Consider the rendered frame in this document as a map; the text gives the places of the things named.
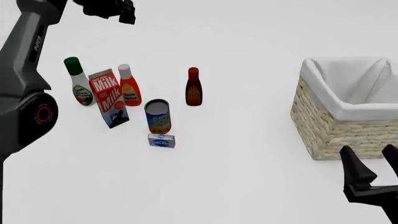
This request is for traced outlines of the dark red BBQ sauce bottle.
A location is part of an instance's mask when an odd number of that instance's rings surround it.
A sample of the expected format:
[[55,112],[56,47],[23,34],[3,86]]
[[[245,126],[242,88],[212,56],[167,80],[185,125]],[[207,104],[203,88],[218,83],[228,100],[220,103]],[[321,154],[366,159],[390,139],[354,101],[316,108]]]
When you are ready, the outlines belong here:
[[188,69],[185,99],[188,106],[200,106],[202,104],[203,92],[199,79],[199,70],[196,67]]

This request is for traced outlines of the red and white milk carton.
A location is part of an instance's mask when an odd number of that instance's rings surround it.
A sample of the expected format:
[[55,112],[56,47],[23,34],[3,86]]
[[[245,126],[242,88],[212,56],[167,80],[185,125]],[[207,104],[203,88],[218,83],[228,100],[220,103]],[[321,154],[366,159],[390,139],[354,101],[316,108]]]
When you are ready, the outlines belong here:
[[129,121],[121,87],[112,69],[103,70],[88,76],[96,104],[109,128]]

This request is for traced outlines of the white dressing bottle green cap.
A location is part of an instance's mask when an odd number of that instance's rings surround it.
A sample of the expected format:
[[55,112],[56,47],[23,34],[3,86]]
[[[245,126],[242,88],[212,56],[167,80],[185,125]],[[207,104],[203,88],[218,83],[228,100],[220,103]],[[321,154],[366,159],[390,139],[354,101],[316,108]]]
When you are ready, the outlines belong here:
[[79,59],[77,57],[68,57],[63,62],[72,80],[72,92],[77,102],[82,106],[92,106],[95,104],[89,79],[85,75]]

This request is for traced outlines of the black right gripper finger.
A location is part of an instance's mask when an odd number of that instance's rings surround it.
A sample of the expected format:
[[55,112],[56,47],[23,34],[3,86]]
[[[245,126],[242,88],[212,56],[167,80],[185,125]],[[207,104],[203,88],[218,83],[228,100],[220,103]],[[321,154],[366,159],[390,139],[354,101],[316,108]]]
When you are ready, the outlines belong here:
[[364,165],[349,146],[343,146],[340,157],[344,171],[344,186],[353,186],[359,189],[371,187],[377,175]]
[[382,150],[382,154],[398,177],[398,148],[389,144]]

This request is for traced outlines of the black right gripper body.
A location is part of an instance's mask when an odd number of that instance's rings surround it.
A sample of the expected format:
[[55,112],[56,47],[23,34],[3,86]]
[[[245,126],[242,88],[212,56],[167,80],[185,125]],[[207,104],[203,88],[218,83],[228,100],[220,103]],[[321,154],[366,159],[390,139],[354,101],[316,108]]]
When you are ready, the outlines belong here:
[[371,186],[369,183],[344,183],[349,203],[381,207],[392,224],[398,224],[398,185]]

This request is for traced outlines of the small blue and white box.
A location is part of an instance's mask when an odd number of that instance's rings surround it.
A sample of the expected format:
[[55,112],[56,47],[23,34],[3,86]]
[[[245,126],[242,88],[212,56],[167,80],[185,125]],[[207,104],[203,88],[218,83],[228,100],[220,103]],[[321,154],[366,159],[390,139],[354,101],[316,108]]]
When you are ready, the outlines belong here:
[[150,146],[156,147],[175,147],[175,136],[166,134],[148,134],[147,139]]

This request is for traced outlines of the blue and orange soup can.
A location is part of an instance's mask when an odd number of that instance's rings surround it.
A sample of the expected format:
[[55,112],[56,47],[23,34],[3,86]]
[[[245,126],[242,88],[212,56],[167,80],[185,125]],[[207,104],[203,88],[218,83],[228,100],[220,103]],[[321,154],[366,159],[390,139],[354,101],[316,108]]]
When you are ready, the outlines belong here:
[[152,134],[167,134],[171,130],[170,110],[166,100],[150,100],[145,104],[144,111]]

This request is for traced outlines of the orange ketchup bottle white cap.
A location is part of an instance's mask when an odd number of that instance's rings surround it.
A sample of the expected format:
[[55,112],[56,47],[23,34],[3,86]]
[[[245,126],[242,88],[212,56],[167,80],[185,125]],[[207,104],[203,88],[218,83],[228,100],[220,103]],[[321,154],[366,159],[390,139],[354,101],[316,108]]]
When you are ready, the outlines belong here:
[[118,67],[121,92],[126,106],[139,106],[142,103],[141,91],[127,64]]

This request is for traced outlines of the wicker basket with white liner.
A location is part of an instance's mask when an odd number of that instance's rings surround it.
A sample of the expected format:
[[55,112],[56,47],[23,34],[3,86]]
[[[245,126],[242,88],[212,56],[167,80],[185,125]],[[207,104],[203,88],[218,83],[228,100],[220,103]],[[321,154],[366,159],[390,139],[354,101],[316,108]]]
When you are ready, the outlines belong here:
[[311,157],[363,159],[398,147],[398,63],[385,57],[313,57],[300,69],[292,121]]

